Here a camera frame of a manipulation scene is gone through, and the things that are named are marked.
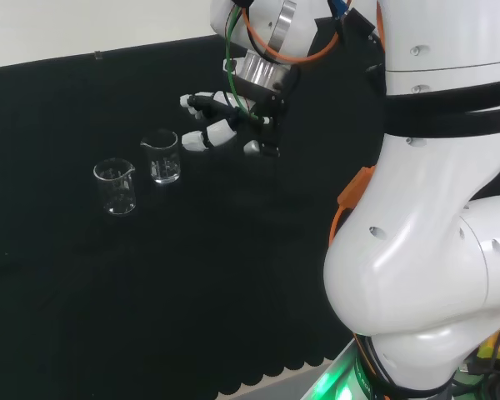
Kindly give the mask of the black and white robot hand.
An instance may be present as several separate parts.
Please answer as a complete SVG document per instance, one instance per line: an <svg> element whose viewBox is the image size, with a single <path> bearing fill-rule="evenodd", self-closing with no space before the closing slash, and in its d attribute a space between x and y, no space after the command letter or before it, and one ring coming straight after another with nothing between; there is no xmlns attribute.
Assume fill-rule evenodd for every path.
<svg viewBox="0 0 500 400"><path fill-rule="evenodd" d="M257 101L236 98L226 91L182 95L180 106L197 120L207 122L205 128L182 135L183 148L190 153L209 153L233 144L237 134L245 132L252 136L242 146L246 155L278 158L283 119L300 80L301 68L294 67L286 81L277 85L277 92L257 91Z"/></svg>

